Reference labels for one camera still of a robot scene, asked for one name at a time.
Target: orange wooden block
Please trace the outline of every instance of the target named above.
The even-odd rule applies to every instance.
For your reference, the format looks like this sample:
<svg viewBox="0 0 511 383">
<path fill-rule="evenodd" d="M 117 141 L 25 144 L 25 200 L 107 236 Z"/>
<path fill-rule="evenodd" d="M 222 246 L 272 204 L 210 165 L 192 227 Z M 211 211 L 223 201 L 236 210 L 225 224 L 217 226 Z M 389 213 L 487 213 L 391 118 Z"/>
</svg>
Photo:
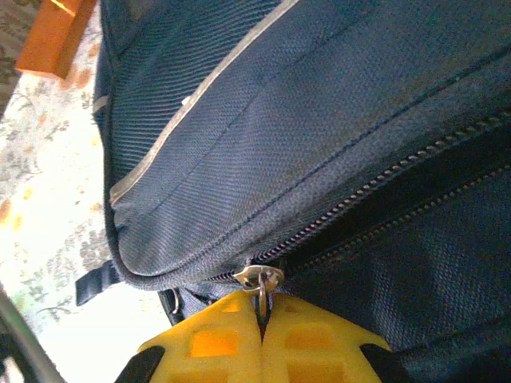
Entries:
<svg viewBox="0 0 511 383">
<path fill-rule="evenodd" d="M 42 0 L 16 69 L 38 76 L 67 76 L 96 0 L 58 2 L 61 6 Z"/>
</svg>

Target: reflective piping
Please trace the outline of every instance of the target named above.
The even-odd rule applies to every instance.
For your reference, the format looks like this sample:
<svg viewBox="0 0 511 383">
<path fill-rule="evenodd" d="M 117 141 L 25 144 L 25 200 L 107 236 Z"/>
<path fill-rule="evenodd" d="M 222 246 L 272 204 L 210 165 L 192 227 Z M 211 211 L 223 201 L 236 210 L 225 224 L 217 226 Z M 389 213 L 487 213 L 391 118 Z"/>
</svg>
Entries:
<svg viewBox="0 0 511 383">
<path fill-rule="evenodd" d="M 97 100 L 95 100 L 94 104 L 93 104 L 93 113 L 95 113 L 99 109 L 103 108 L 107 102 L 109 102 L 108 96 L 101 96 Z"/>
<path fill-rule="evenodd" d="M 283 0 L 272 12 L 270 12 L 263 20 L 261 20 L 248 34 L 241 40 L 238 45 L 227 55 L 221 63 L 202 81 L 197 90 L 190 96 L 186 105 L 183 105 L 169 121 L 167 126 L 158 136 L 148 153 L 141 162 L 128 173 L 128 175 L 117 182 L 110 189 L 110 203 L 114 205 L 124 194 L 126 194 L 134 184 L 145 174 L 149 166 L 153 163 L 156 155 L 160 151 L 168 136 L 174 128 L 186 117 L 188 112 L 192 110 L 197 101 L 202 97 L 204 92 L 208 90 L 209 85 L 243 52 L 251 43 L 253 43 L 265 30 L 279 20 L 286 12 L 288 12 L 299 0 Z"/>
</svg>

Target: patterned cloth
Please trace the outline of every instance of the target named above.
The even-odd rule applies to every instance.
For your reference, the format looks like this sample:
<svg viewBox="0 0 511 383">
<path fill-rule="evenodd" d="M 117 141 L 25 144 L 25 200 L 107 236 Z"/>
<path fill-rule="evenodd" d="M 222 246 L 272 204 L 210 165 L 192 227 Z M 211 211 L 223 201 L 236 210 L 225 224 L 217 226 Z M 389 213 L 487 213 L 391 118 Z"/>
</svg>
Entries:
<svg viewBox="0 0 511 383">
<path fill-rule="evenodd" d="M 0 116 L 18 82 L 14 69 L 41 0 L 0 1 Z"/>
<path fill-rule="evenodd" d="M 74 303 L 74 281 L 109 257 L 92 118 L 98 10 L 69 76 L 22 75 L 0 121 L 0 282 L 70 382 L 113 381 L 168 328 L 155 293 L 119 285 Z"/>
</svg>

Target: zipper slider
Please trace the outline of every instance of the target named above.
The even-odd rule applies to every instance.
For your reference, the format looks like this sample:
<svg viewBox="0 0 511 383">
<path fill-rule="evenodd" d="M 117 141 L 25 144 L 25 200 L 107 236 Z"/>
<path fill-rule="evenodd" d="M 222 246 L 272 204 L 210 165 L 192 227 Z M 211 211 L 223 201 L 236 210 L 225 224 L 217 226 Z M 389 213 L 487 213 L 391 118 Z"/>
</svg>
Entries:
<svg viewBox="0 0 511 383">
<path fill-rule="evenodd" d="M 257 313 L 258 322 L 266 324 L 269 319 L 267 311 L 268 293 L 271 293 L 284 282 L 282 270 L 266 265 L 250 265 L 236 272 L 233 276 L 249 294 L 259 295 L 255 312 Z"/>
</svg>

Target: metal zipper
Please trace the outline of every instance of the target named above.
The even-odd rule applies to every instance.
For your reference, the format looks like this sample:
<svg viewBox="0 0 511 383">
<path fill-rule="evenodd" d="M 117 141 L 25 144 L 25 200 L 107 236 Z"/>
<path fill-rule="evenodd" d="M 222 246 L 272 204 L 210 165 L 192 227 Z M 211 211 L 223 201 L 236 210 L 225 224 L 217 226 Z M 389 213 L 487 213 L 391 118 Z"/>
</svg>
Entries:
<svg viewBox="0 0 511 383">
<path fill-rule="evenodd" d="M 259 296 L 255 305 L 255 313 L 257 315 L 257 322 L 265 326 L 269 320 L 268 307 L 270 305 L 268 304 L 268 294 L 282 285 L 284 273 L 276 267 L 251 265 L 235 273 L 234 278 L 236 278 L 247 293 Z"/>
<path fill-rule="evenodd" d="M 324 227 L 326 223 L 330 223 L 338 219 L 339 216 L 344 214 L 346 211 L 350 210 L 352 207 L 356 206 L 368 195 L 372 194 L 380 187 L 388 184 L 388 182 L 391 181 L 395 176 L 402 174 L 407 169 L 410 169 L 413 166 L 424 162 L 425 160 L 438 156 L 439 154 L 451 148 L 454 148 L 455 146 L 461 143 L 464 143 L 468 140 L 472 140 L 473 138 L 476 138 L 485 132 L 491 132 L 496 128 L 500 128 L 504 124 L 509 123 L 510 120 L 511 111 L 504 111 L 502 113 L 498 113 L 496 116 L 487 117 L 485 119 L 475 122 L 474 124 L 466 128 L 452 132 L 447 136 L 435 140 L 432 144 L 427 145 L 424 148 L 417 150 L 416 152 L 413 152 L 408 156 L 403 157 L 395 164 L 389 166 L 385 171 L 378 174 L 375 178 L 373 178 L 360 188 L 355 189 L 351 194 L 344 198 L 335 207 L 327 211 L 325 214 L 323 214 L 314 222 L 310 223 L 304 229 L 297 232 L 295 235 L 283 241 L 276 247 L 273 247 L 269 251 L 266 251 L 261 255 L 253 257 L 252 259 L 249 260 L 249 263 L 264 264 L 277 259 L 279 256 L 283 254 L 283 252 L 289 251 L 290 248 L 299 245 L 304 240 L 313 235 L 315 232 Z M 229 272 L 208 278 L 207 281 L 236 282 L 234 274 L 235 271 L 230 270 Z"/>
<path fill-rule="evenodd" d="M 444 203 L 451 201 L 452 199 L 458 197 L 459 195 L 461 195 L 464 192 L 468 191 L 469 189 L 475 187 L 476 185 L 480 184 L 481 182 L 489 180 L 504 171 L 509 171 L 510 169 L 511 169 L 511 165 L 505 164 L 499 168 L 492 170 L 489 173 L 484 174 L 483 176 L 479 176 L 475 180 L 471 180 L 471 181 L 463 184 L 459 188 L 456 188 L 453 191 L 450 191 L 449 193 L 445 193 L 443 195 L 440 195 L 439 197 L 431 199 L 427 203 L 422 203 L 421 206 L 416 207 L 415 209 L 413 209 L 411 211 L 408 211 L 406 214 L 403 214 L 396 219 L 389 220 L 381 225 L 378 225 L 376 228 L 374 228 L 362 235 L 358 235 L 358 236 L 354 237 L 353 239 L 349 239 L 348 241 L 335 246 L 334 250 L 325 251 L 322 254 L 317 255 L 314 258 L 311 258 L 311 259 L 307 260 L 305 263 L 302 263 L 298 266 L 297 265 L 290 266 L 287 270 L 287 275 L 289 276 L 289 275 L 297 274 L 300 271 L 304 271 L 314 265 L 326 262 L 326 261 L 334 258 L 335 256 L 339 256 L 344 251 L 349 251 L 349 250 L 353 249 L 354 247 L 363 245 L 364 243 L 368 243 L 372 239 L 376 239 L 378 236 L 389 231 L 390 229 L 400 227 L 403 224 L 411 221 L 412 219 L 423 215 L 427 211 L 430 211 L 431 209 L 433 209 L 435 207 L 439 207 L 439 206 L 443 205 Z"/>
</svg>

